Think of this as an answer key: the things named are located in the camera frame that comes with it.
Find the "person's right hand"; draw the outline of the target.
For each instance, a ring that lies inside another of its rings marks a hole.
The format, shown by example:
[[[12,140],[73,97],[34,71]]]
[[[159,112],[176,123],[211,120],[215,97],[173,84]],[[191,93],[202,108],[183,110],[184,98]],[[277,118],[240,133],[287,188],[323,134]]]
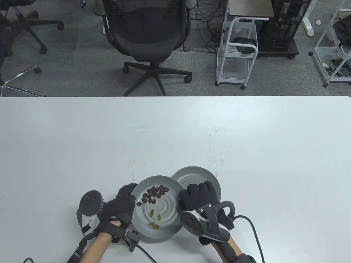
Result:
[[[210,181],[200,184],[189,184],[187,189],[179,193],[179,208],[181,211],[197,210],[207,204],[219,203],[214,185]]]

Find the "person's left hand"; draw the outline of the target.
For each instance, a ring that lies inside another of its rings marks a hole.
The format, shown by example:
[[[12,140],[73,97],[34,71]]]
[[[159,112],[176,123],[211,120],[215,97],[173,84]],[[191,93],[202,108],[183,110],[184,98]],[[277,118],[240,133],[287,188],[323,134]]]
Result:
[[[97,231],[108,233],[115,239],[122,239],[131,223],[136,197],[132,195],[136,183],[121,187],[116,197],[107,202],[103,209]]]

